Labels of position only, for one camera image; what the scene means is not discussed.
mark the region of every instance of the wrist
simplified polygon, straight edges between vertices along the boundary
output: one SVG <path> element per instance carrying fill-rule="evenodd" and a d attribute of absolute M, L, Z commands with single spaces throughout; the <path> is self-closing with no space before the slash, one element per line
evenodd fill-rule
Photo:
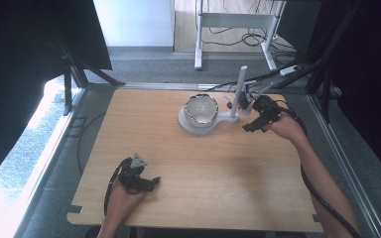
<path fill-rule="evenodd" d="M 298 147 L 298 146 L 305 146 L 306 144 L 309 143 L 309 140 L 306 137 L 306 135 L 300 134 L 300 135 L 297 135 L 297 136 L 294 136 L 294 137 L 290 138 L 290 142 L 295 147 Z"/>
<path fill-rule="evenodd" d="M 121 225 L 121 220 L 105 217 L 101 223 L 101 229 L 97 238 L 114 238 L 116 237 L 117 229 Z"/>

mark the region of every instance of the hand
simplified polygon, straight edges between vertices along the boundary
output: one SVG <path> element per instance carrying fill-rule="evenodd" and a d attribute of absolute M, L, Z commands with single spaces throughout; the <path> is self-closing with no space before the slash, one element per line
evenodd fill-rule
<path fill-rule="evenodd" d="M 100 233 L 97 237 L 115 237 L 117 228 L 145 197 L 145 194 L 146 192 L 144 191 L 140 191 L 137 194 L 128 193 L 119 179 L 116 179 L 110 192 L 107 214 L 101 224 Z"/>
<path fill-rule="evenodd" d="M 265 130 L 271 130 L 278 136 L 290 140 L 292 143 L 304 140 L 306 138 L 300 124 L 288 113 L 282 112 L 280 119 L 263 127 Z"/>
<path fill-rule="evenodd" d="M 123 219 L 125 219 L 144 198 L 145 194 L 143 191 L 137 194 L 128 193 L 119 179 L 116 179 L 113 183 L 107 204 L 106 218 L 116 221 L 120 225 Z"/>

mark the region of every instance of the metal frame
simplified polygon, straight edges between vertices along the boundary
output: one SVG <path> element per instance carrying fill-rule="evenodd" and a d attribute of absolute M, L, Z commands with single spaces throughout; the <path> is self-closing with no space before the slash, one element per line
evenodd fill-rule
<path fill-rule="evenodd" d="M 269 29 L 267 41 L 262 43 L 262 50 L 270 70 L 277 70 L 270 49 L 281 12 L 285 1 L 279 1 L 274 15 L 262 14 L 229 14 L 229 13 L 203 13 L 203 0 L 198 0 L 197 10 L 197 33 L 196 45 L 194 50 L 194 69 L 202 69 L 202 28 L 253 28 Z"/>
<path fill-rule="evenodd" d="M 87 64 L 85 64 L 82 60 L 76 59 L 72 53 L 70 52 L 68 46 L 66 45 L 64 41 L 64 36 L 61 33 L 60 28 L 58 27 L 58 23 L 55 20 L 51 9 L 49 8 L 49 2 L 48 0 L 45 0 L 44 5 L 45 14 L 48 17 L 50 21 L 50 25 L 52 27 L 56 45 L 59 50 L 59 53 L 61 55 L 61 59 L 63 60 L 63 77 L 64 77 L 64 113 L 63 115 L 66 116 L 70 110 L 72 109 L 72 94 L 71 94 L 71 78 L 73 77 L 73 80 L 75 81 L 76 85 L 78 87 L 85 88 L 88 86 L 88 78 L 85 75 L 84 69 L 88 68 L 90 71 L 97 74 L 102 79 L 106 80 L 112 85 L 124 85 L 125 82 L 118 81 L 108 75 L 107 73 L 93 68 Z"/>
<path fill-rule="evenodd" d="M 126 83 L 125 85 L 117 86 L 119 89 L 131 89 L 131 88 L 139 88 L 139 89 L 153 89 L 153 90 L 207 90 L 212 87 L 216 86 L 216 84 L 197 84 L 197 83 Z M 62 138 L 64 136 L 65 130 L 67 128 L 67 125 L 69 124 L 70 120 L 72 119 L 72 115 L 75 113 L 75 110 L 78 109 L 78 106 L 80 104 L 80 101 L 82 99 L 82 96 L 84 93 L 88 90 L 88 88 L 81 88 L 79 90 L 79 93 L 77 93 L 73 98 L 73 110 L 69 111 L 68 115 L 63 119 L 61 122 L 61 125 L 59 126 L 58 130 L 56 130 L 53 135 L 52 139 L 50 139 L 50 142 L 47 144 L 46 153 L 44 153 L 41 156 L 42 162 L 40 162 L 41 165 L 43 165 L 41 168 L 35 168 L 34 175 L 29 179 L 29 189 L 26 189 L 23 191 L 23 197 L 25 197 L 25 203 L 21 209 L 24 209 L 22 212 L 26 212 L 28 205 L 32 202 L 33 196 L 35 195 L 38 185 L 41 182 L 41 180 L 44 177 L 45 172 L 47 171 L 47 168 L 52 161 L 55 152 L 57 151 L 60 142 L 62 141 Z M 346 178 L 346 181 L 348 183 L 348 186 L 353 192 L 354 198 L 357 201 L 357 204 L 365 217 L 365 220 L 368 224 L 369 229 L 373 233 L 373 237 L 379 237 L 381 238 L 381 220 L 379 218 L 379 215 L 376 212 L 376 209 L 374 208 L 373 204 L 370 201 L 370 198 L 366 194 L 361 182 L 359 181 L 359 178 L 355 174 L 355 171 L 353 170 L 353 167 L 351 166 L 347 156 L 345 155 L 337 137 L 335 136 L 331 126 L 326 123 L 326 121 L 323 119 L 320 113 L 320 106 L 318 100 L 315 98 L 314 95 L 307 94 L 308 102 L 311 105 L 313 112 L 315 116 L 317 117 L 317 120 L 324 132 L 324 135 L 326 139 L 328 140 L 330 147 L 332 151 L 335 154 L 335 158 L 337 162 L 340 165 L 340 168 Z M 10 231 L 15 233 L 18 225 L 21 223 L 22 217 L 19 217 L 19 223 L 13 224 L 10 229 Z"/>

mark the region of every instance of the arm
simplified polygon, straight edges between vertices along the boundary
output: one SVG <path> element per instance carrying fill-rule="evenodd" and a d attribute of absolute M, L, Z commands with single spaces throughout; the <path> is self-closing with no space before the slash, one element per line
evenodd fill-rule
<path fill-rule="evenodd" d="M 128 193 L 119 179 L 114 181 L 107 205 L 107 214 L 97 238 L 114 238 L 118 227 L 144 198 L 145 192 Z"/>
<path fill-rule="evenodd" d="M 306 176 L 313 188 L 358 232 L 357 221 L 349 200 L 315 153 L 299 123 L 290 115 L 282 113 L 278 122 L 269 124 L 264 129 L 272 130 L 278 136 L 290 140 L 297 150 Z M 345 227 L 315 198 L 313 198 L 313 203 L 326 237 L 351 237 Z"/>

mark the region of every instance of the wire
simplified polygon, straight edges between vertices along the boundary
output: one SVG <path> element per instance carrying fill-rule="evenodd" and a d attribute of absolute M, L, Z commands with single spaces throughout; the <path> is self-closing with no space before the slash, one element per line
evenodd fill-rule
<path fill-rule="evenodd" d="M 229 87 L 228 87 L 228 90 L 227 92 L 230 92 L 231 91 L 231 87 L 233 86 L 233 84 L 231 84 Z"/>
<path fill-rule="evenodd" d="M 265 11 L 265 8 L 267 8 L 267 1 L 265 0 L 265 1 L 264 1 L 264 8 L 262 9 L 262 11 L 259 12 L 259 5 L 260 5 L 260 4 L 261 4 L 261 1 L 259 1 L 259 4 L 258 4 L 258 6 L 257 6 L 257 8 L 256 8 L 255 13 L 263 13 L 263 12 Z"/>
<path fill-rule="evenodd" d="M 280 50 L 278 50 L 278 48 L 276 46 L 274 46 L 274 44 L 279 45 L 279 46 L 281 44 L 277 44 L 277 43 L 272 44 L 271 46 L 272 46 L 272 49 L 273 49 L 273 51 L 275 53 L 280 53 L 280 54 L 284 54 L 284 55 L 287 55 L 287 56 L 291 56 L 291 57 L 294 57 L 294 59 L 289 61 L 289 62 L 287 62 L 281 68 L 279 68 L 279 69 L 277 69 L 275 71 L 272 71 L 270 73 L 263 74 L 263 75 L 260 75 L 260 76 L 255 76 L 255 77 L 252 77 L 252 78 L 248 78 L 248 79 L 245 79 L 245 81 L 256 80 L 258 82 L 261 82 L 262 80 L 264 80 L 266 78 L 269 78 L 269 77 L 272 77 L 272 76 L 278 74 L 280 72 L 280 70 L 283 69 L 283 68 L 289 67 L 289 66 L 297 64 L 297 63 L 300 63 L 302 61 L 307 61 L 307 60 L 313 59 L 315 57 L 315 55 L 317 55 L 318 52 L 320 51 L 320 47 L 324 44 L 324 42 L 327 39 L 328 35 L 330 34 L 331 30 L 335 27 L 335 25 L 337 24 L 338 20 L 342 17 L 342 15 L 347 10 L 348 9 L 344 9 L 341 13 L 339 13 L 339 15 L 335 17 L 335 19 L 334 19 L 333 23 L 331 24 L 331 26 L 326 29 L 326 31 L 324 32 L 322 37 L 319 40 L 317 40 L 316 43 L 313 46 L 311 46 L 306 52 L 304 52 L 302 54 L 297 54 L 296 52 L 280 51 Z M 268 36 L 267 31 L 263 31 L 263 32 L 265 34 L 265 37 L 267 37 Z M 248 36 L 242 37 L 242 40 L 240 40 L 240 41 L 238 41 L 236 43 L 221 44 L 221 43 L 215 43 L 215 42 L 208 42 L 206 44 L 218 44 L 218 45 L 224 45 L 224 46 L 233 46 L 233 45 L 239 44 L 241 42 L 245 42 L 245 40 L 250 38 L 250 37 L 251 36 L 250 36 L 250 32 L 249 32 Z M 237 84 L 237 81 L 231 81 L 231 82 L 226 82 L 226 83 L 218 84 L 218 85 L 216 85 L 216 86 L 214 86 L 212 88 L 207 89 L 206 91 L 211 91 L 211 90 L 223 87 L 223 86 L 234 85 L 234 84 Z"/>
<path fill-rule="evenodd" d="M 275 61 L 277 61 L 280 64 L 286 64 L 285 62 L 280 60 L 280 57 L 291 57 L 293 60 L 297 58 L 297 52 L 289 52 L 289 51 L 282 51 L 278 49 L 277 47 L 271 45 L 272 53 L 274 53 Z"/>
<path fill-rule="evenodd" d="M 293 47 L 293 46 L 287 46 L 287 45 L 284 45 L 284 44 L 280 44 L 280 43 L 273 43 L 273 44 L 275 44 L 275 45 L 278 45 L 278 46 L 281 46 L 281 47 L 286 47 L 286 48 L 291 48 L 291 49 L 296 49 L 295 47 Z"/>
<path fill-rule="evenodd" d="M 116 180 L 119 174 L 120 168 L 122 168 L 123 165 L 124 165 L 124 161 L 122 161 L 120 165 L 116 168 L 116 170 L 114 170 L 113 175 L 110 178 L 109 185 L 107 186 L 106 195 L 104 196 L 104 204 L 103 204 L 104 216 L 107 215 L 107 206 L 109 204 L 109 198 L 110 198 L 110 193 L 111 193 L 113 183 Z"/>
<path fill-rule="evenodd" d="M 88 127 L 94 123 L 98 118 L 104 116 L 106 114 L 106 112 L 103 112 L 103 113 L 100 113 L 99 115 L 97 115 L 96 117 L 94 117 L 85 127 L 83 127 L 81 129 L 81 131 L 79 132 L 79 139 L 78 139 L 78 144 L 76 145 L 76 161 L 77 161 L 77 164 L 78 164 L 78 169 L 79 169 L 79 173 L 82 175 L 83 174 L 83 169 L 82 169 L 82 165 L 81 165 L 81 161 L 80 161 L 80 156 L 79 156 L 79 147 L 80 147 L 80 144 L 81 144 L 81 141 L 82 141 L 82 136 L 84 134 L 84 132 L 88 129 Z"/>
<path fill-rule="evenodd" d="M 320 195 L 315 191 L 315 188 L 312 186 L 311 182 L 309 181 L 308 177 L 306 176 L 305 170 L 303 169 L 303 166 L 301 166 L 301 172 L 302 172 L 302 178 L 305 182 L 306 187 L 311 192 L 312 196 L 333 216 L 335 217 L 339 223 L 341 223 L 342 226 L 345 227 L 345 229 L 352 235 L 354 238 L 360 238 L 360 235 L 357 233 L 357 231 L 352 227 L 348 221 L 346 221 L 332 206 L 330 206 L 323 198 L 320 197 Z"/>
<path fill-rule="evenodd" d="M 253 8 L 253 6 L 256 4 L 256 9 L 255 9 L 255 13 L 257 13 L 259 11 L 259 6 L 260 6 L 260 3 L 261 3 L 261 0 L 255 0 L 252 4 L 252 6 L 249 8 L 249 11 L 248 13 L 250 13 L 250 10 Z M 197 22 L 196 22 L 196 13 L 197 13 L 197 9 L 196 9 L 196 4 L 197 4 L 197 1 L 194 2 L 194 23 L 195 23 L 195 27 L 197 29 Z M 209 12 L 210 11 L 210 8 L 209 8 L 209 0 L 207 2 L 207 11 Z M 225 7 L 225 1 L 223 0 L 222 2 L 222 7 L 224 8 L 225 12 L 228 12 L 227 8 Z M 226 28 L 226 29 L 223 29 L 223 30 L 220 30 L 220 31 L 217 31 L 217 32 L 214 32 L 211 28 L 209 28 L 209 31 L 212 33 L 212 34 L 221 34 L 221 33 L 224 33 L 224 32 L 227 32 L 229 30 L 232 30 L 233 28 Z M 259 34 L 255 34 L 255 33 L 250 33 L 250 30 L 251 29 L 248 29 L 247 30 L 247 33 L 246 34 L 243 34 L 242 37 L 241 37 L 241 40 L 240 41 L 237 41 L 237 42 L 234 42 L 234 43 L 219 43 L 219 42 L 206 42 L 204 40 L 201 40 L 204 44 L 208 44 L 208 45 L 219 45 L 219 46 L 226 46 L 226 47 L 231 47 L 231 46 L 234 46 L 234 45 L 237 45 L 237 44 L 240 44 L 240 43 L 244 43 L 246 46 L 248 47 L 258 47 L 260 46 L 264 41 L 266 41 L 266 36 L 262 36 L 262 35 L 259 35 Z M 247 42 L 249 39 L 253 39 L 255 40 L 255 43 L 249 43 Z"/>
<path fill-rule="evenodd" d="M 295 111 L 295 109 L 293 109 L 293 107 L 290 106 L 290 104 L 287 103 L 286 101 L 284 101 L 284 100 L 276 100 L 276 102 L 282 102 L 282 103 L 286 104 L 286 106 L 287 106 L 291 111 L 293 111 L 293 112 L 295 113 L 295 115 L 296 115 L 296 111 Z"/>
<path fill-rule="evenodd" d="M 270 14 L 272 13 L 272 9 L 273 9 L 273 7 L 274 7 L 274 3 L 275 3 L 275 0 L 272 1 L 271 9 L 270 9 Z"/>

